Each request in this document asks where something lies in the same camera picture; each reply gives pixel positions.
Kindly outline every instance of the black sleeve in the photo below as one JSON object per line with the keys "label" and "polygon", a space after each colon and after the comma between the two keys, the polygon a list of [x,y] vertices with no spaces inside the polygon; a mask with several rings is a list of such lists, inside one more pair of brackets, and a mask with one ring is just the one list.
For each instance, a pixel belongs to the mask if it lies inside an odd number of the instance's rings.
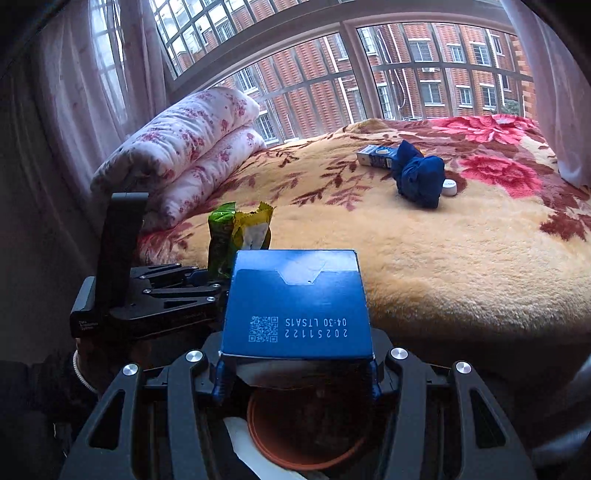
{"label": "black sleeve", "polygon": [[40,411],[52,423],[71,423],[77,431],[97,402],[76,377],[73,352],[56,352],[41,364],[0,362],[0,412],[16,415]]}

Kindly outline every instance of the brown flower pot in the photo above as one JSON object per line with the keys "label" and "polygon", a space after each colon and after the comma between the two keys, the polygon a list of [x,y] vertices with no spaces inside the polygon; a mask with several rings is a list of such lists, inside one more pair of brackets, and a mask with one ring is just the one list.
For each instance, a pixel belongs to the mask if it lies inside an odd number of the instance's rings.
{"label": "brown flower pot", "polygon": [[261,453],[289,470],[323,470],[363,445],[373,415],[369,397],[351,388],[256,390],[248,430]]}

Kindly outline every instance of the tree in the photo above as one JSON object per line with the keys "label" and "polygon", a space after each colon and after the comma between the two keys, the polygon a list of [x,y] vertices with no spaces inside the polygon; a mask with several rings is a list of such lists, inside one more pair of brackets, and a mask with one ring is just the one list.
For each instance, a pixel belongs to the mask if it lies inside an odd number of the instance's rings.
{"label": "tree", "polygon": [[501,107],[501,112],[510,115],[519,115],[519,102],[516,100],[505,100],[505,104]]}

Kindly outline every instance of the qr code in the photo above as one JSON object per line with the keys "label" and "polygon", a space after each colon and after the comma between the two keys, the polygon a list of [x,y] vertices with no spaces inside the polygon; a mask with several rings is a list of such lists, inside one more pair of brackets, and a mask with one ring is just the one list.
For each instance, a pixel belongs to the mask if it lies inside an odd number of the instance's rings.
{"label": "qr code", "polygon": [[278,330],[279,317],[252,317],[248,341],[277,343]]}

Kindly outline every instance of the blue cloth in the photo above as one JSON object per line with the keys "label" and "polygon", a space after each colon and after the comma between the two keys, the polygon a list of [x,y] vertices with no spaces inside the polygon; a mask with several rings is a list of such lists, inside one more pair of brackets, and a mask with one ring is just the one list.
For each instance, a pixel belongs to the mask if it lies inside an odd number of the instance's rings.
{"label": "blue cloth", "polygon": [[441,158],[424,157],[403,140],[391,171],[400,195],[423,208],[437,208],[445,180],[445,163]]}

